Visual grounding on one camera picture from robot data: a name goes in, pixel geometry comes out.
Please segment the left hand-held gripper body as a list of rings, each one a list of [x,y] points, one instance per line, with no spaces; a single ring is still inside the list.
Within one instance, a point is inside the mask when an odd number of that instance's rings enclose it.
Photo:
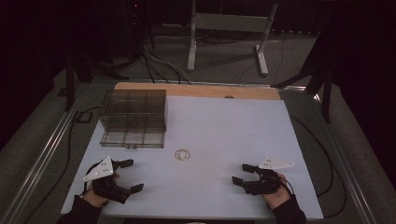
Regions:
[[[125,203],[131,193],[128,189],[119,187],[115,181],[115,174],[120,168],[120,162],[106,157],[92,165],[82,178],[84,189],[87,189],[88,183],[91,182],[96,195],[118,203]]]

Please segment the white metal stand frame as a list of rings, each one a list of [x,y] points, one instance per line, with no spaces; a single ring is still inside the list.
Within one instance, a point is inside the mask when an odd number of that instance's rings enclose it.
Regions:
[[[270,34],[274,22],[278,3],[272,3],[267,16],[245,16],[245,15],[227,15],[201,13],[196,11],[197,0],[191,0],[191,42],[189,47],[187,70],[195,70],[196,59],[196,30],[223,30],[239,32],[262,33],[262,40],[259,45],[255,46],[256,58],[263,76],[268,76],[268,66],[264,56],[264,47]]]

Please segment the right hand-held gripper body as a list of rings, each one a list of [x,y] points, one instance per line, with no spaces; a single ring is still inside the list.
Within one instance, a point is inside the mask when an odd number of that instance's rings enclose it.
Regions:
[[[290,168],[293,166],[293,163],[266,157],[259,165],[253,166],[255,167],[254,174],[257,174],[259,179],[244,181],[244,187],[242,188],[246,194],[258,195],[276,192],[281,185],[276,170]]]

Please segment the black tripod stand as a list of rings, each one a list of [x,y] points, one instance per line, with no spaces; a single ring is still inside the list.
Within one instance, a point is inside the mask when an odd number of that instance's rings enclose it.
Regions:
[[[321,100],[321,114],[330,123],[330,100],[332,91],[332,59],[335,48],[329,39],[327,32],[319,33],[317,40],[304,61],[300,72],[285,81],[272,85],[272,88],[284,89],[301,79],[311,76],[304,89],[306,94],[317,94],[323,89]]]
[[[77,77],[80,82],[90,83],[92,81],[91,67],[98,69],[108,77],[118,80],[127,80],[127,77],[105,67],[101,63],[90,58],[87,54],[73,47],[69,47],[65,61],[65,88],[61,90],[61,94],[66,97],[65,111],[71,109],[76,99],[75,77]]]

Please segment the smoky clear compartment box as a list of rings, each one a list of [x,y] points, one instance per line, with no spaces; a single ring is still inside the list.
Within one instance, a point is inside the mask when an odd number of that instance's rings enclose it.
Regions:
[[[107,91],[99,120],[103,147],[164,148],[166,90]]]

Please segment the white table mat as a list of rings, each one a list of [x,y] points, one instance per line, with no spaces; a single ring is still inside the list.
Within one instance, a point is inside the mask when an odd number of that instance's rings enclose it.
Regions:
[[[82,178],[95,163],[111,157],[134,160],[119,170],[119,186],[143,184],[126,203],[112,202],[102,213],[112,217],[250,219],[271,217],[265,201],[232,182],[256,175],[243,164],[259,165],[266,157],[292,162],[283,170],[309,219],[323,217],[289,113],[281,100],[247,100],[170,96],[164,148],[102,147],[104,128],[97,125],[62,211],[70,211]]]

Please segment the person's left hand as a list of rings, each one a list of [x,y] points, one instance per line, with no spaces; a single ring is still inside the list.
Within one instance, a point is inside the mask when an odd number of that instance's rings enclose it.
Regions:
[[[96,195],[92,189],[92,185],[89,185],[88,189],[83,192],[82,199],[97,208],[101,208],[109,202],[108,198]]]

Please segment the aluminium rail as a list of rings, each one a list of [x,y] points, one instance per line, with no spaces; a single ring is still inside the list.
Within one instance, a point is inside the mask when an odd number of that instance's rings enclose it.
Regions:
[[[87,88],[78,86],[69,107],[51,94],[0,152],[0,224],[17,223]]]
[[[358,178],[354,175],[353,170],[348,163],[347,156],[345,154],[346,149],[342,146],[342,143],[338,139],[338,135],[332,127],[332,124],[328,123],[322,116],[322,100],[318,94],[313,96],[312,103],[315,108],[315,113],[319,119],[319,123],[323,126],[324,132],[326,133],[327,141],[331,145],[331,154],[334,156],[336,167],[338,168],[339,174],[343,179],[346,191],[349,193],[351,200],[355,204],[362,223],[377,224],[372,207],[368,204],[367,198],[361,188],[361,184],[359,183]]]

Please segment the person's right hand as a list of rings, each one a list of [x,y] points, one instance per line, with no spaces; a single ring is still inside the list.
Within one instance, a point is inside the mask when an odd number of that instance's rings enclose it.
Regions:
[[[277,174],[280,178],[281,185],[278,190],[271,194],[262,194],[261,197],[267,202],[271,210],[276,209],[282,203],[290,199],[290,191],[287,187],[286,177],[282,174]]]

